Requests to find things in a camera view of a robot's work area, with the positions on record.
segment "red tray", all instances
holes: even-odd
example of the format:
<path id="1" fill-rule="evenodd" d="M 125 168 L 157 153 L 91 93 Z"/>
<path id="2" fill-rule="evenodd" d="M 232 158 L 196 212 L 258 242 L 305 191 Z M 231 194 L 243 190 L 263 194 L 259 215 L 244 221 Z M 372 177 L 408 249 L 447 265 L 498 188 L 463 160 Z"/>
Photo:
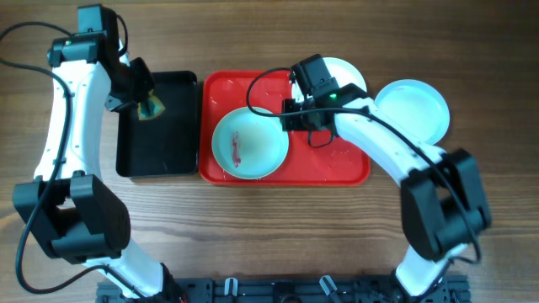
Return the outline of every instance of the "red tray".
<path id="1" fill-rule="evenodd" d="M 290 147 L 282 165 L 269 176 L 243 180 L 226 173 L 211 151 L 211 137 L 217 123 L 229 112 L 247 106 L 245 94 L 249 84 L 261 72 L 220 71 L 204 82 L 200 125 L 199 173 L 202 178 L 220 185 L 299 185 L 352 186 L 366 180 L 371 165 L 369 157 L 340 138 L 321 148 L 307 143 L 305 131 L 290 132 Z M 282 101 L 291 97 L 287 72 L 276 72 L 260 79 L 251 92 L 253 106 L 281 112 Z M 328 140 L 329 135 L 315 132 L 313 144 Z"/>

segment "red mark on plate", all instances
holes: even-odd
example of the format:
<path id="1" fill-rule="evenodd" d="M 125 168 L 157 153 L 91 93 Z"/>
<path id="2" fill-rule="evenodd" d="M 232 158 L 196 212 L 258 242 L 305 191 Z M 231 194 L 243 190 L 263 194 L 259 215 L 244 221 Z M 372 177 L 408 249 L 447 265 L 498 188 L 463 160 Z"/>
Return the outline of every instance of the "red mark on plate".
<path id="1" fill-rule="evenodd" d="M 242 158 L 239 157 L 239 133 L 237 131 L 232 135 L 232 161 L 234 162 L 234 167 L 239 167 L 239 164 L 242 162 Z"/>

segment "black mounting base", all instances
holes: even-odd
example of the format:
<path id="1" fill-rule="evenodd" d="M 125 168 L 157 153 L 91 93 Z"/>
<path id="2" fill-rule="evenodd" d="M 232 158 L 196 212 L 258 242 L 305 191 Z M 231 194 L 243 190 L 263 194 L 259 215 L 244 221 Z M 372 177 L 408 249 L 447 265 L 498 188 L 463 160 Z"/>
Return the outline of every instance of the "black mounting base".
<path id="1" fill-rule="evenodd" d="M 447 276 L 437 291 L 421 303 L 470 303 L 467 277 Z M 396 285 L 390 275 L 334 279 L 342 303 L 393 302 Z M 316 279 L 239 280 L 237 296 L 225 296 L 225 280 L 176 279 L 189 303 L 328 303 Z M 99 284 L 96 303 L 126 303 L 112 283 Z"/>

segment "yellow object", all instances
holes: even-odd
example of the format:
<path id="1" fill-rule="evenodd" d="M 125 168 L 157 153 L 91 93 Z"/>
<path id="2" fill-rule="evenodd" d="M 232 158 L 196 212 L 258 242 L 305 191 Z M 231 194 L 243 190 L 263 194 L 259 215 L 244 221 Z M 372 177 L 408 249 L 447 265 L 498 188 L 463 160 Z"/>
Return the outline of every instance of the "yellow object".
<path id="1" fill-rule="evenodd" d="M 148 94 L 148 100 L 145 102 L 140 102 L 138 104 L 138 119 L 140 121 L 152 120 L 157 118 L 160 114 L 165 111 L 165 106 L 159 98 L 153 94 L 153 90 Z"/>

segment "wooden table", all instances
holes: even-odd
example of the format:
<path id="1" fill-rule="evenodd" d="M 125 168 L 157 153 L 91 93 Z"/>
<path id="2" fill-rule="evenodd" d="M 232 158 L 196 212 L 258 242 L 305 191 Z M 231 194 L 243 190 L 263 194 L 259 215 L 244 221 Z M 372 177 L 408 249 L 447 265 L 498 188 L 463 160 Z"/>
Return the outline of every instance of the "wooden table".
<path id="1" fill-rule="evenodd" d="M 389 82 L 432 84 L 451 109 L 441 145 L 468 149 L 482 170 L 493 227 L 469 274 L 475 302 L 539 299 L 539 5 L 498 1 L 108 1 L 130 32 L 130 53 L 153 71 L 290 66 L 314 53 L 343 58 L 376 94 Z M 42 20 L 75 30 L 68 0 L 3 0 L 0 29 Z M 60 35 L 21 29 L 2 57 L 46 66 Z M 0 301 L 91 302 L 99 274 L 35 297 L 14 277 L 23 222 L 13 186 L 31 181 L 51 112 L 51 80 L 0 66 Z M 388 274 L 408 245 L 398 189 L 373 164 L 355 188 L 224 188 L 198 175 L 132 182 L 115 172 L 117 115 L 104 114 L 101 169 L 131 213 L 132 236 L 175 277 Z M 29 241 L 27 279 L 50 286 L 80 267 Z"/>

